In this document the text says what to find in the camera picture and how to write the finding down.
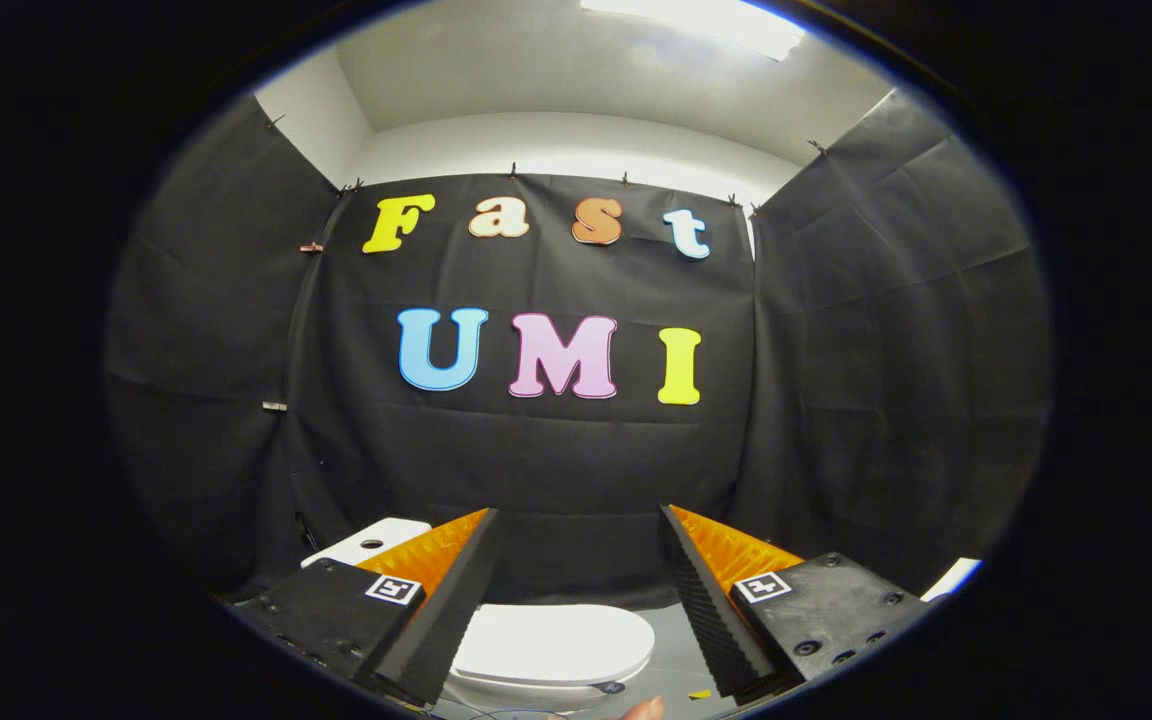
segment white wall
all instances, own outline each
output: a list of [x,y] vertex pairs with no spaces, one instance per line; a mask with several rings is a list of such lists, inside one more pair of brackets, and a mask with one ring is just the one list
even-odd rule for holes
[[801,167],[736,142],[647,120],[581,113],[500,113],[372,132],[328,46],[256,90],[278,129],[334,187],[362,179],[506,173],[561,174],[675,188],[750,210]]
[[431,120],[377,132],[353,174],[365,184],[462,173],[621,179],[736,202],[749,209],[801,167],[704,132],[612,115],[502,113]]
[[334,187],[353,184],[356,159],[374,135],[340,69],[335,45],[256,90],[278,129]]

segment pink letter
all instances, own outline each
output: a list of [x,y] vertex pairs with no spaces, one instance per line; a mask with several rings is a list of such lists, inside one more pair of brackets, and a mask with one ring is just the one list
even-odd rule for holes
[[573,385],[576,397],[602,400],[616,395],[616,386],[612,384],[612,333],[616,332],[616,320],[590,316],[581,320],[568,344],[558,340],[548,314],[518,314],[513,327],[518,328],[518,379],[509,386],[509,395],[538,397],[545,392],[536,377],[538,364],[544,366],[554,395],[567,389],[576,365],[579,365],[579,380]]

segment black curtain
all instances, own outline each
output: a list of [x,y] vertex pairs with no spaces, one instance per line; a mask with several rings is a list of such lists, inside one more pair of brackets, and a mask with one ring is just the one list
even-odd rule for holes
[[[378,202],[431,195],[397,250],[364,252]],[[517,237],[476,237],[468,225],[492,197],[525,204]],[[621,237],[577,242],[576,206],[621,206]],[[690,210],[707,258],[680,251],[664,214]],[[658,501],[721,516],[730,500],[753,373],[753,266],[740,209],[699,195],[605,179],[454,176],[365,185],[324,233],[297,313],[289,419],[314,486],[324,541],[385,515],[456,518],[506,511],[511,541],[488,599],[662,605],[672,599],[655,552]],[[471,379],[420,389],[399,370],[397,314],[427,306],[431,365],[457,359],[452,313],[485,310]],[[616,323],[614,397],[562,395],[540,374],[539,397],[509,392],[520,367],[516,314],[541,313],[568,342],[582,320]],[[659,401],[664,328],[700,333],[694,406]],[[575,382],[591,369],[582,364]]]
[[755,400],[727,520],[918,592],[987,555],[1041,448],[1053,361],[1005,184],[893,91],[753,226]]
[[247,96],[165,165],[109,300],[109,415],[164,539],[211,591],[251,594],[308,553],[282,415],[298,250],[335,204]]
[[[152,520],[215,592],[248,597],[387,515],[495,506],[513,541],[492,600],[660,605],[658,501],[922,591],[986,555],[1039,450],[1049,331],[1023,220],[900,92],[758,209],[756,264],[740,209],[666,188],[338,194],[252,97],[168,167],[111,302],[109,409]],[[378,202],[423,195],[401,247],[362,251]],[[524,202],[529,229],[476,237],[490,197]],[[620,204],[608,245],[573,236],[589,197]],[[704,258],[664,220],[682,209]],[[453,311],[488,313],[463,387],[404,381],[397,314],[422,306],[435,367],[457,358]],[[539,397],[513,396],[524,313],[562,342],[614,319],[616,395],[577,397],[582,366],[562,395],[540,373]],[[657,396],[664,328],[700,334],[694,406]]]

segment white toilet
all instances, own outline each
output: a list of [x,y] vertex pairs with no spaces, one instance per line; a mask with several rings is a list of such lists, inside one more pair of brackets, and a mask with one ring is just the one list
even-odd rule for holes
[[[302,562],[357,564],[430,530],[385,518]],[[454,702],[484,711],[573,712],[626,689],[652,659],[655,632],[634,612],[605,605],[482,605],[465,629],[444,685]]]

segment floor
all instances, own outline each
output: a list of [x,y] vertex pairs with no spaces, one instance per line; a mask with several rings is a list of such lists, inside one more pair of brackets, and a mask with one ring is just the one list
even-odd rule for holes
[[[664,697],[669,720],[710,720],[736,708],[736,702],[732,698],[718,697],[682,605],[659,611],[639,611],[637,615],[643,616],[655,630],[652,660],[626,683],[623,692],[605,696],[604,702],[589,710],[571,712],[566,715],[568,720],[617,719],[637,703],[652,700],[658,695]],[[687,697],[703,691],[708,691],[710,697],[703,700]],[[492,712],[490,717],[493,720],[539,720],[541,717],[495,707],[470,707],[449,697],[440,698],[430,712],[444,720],[470,720],[471,717],[480,717],[486,712]]]

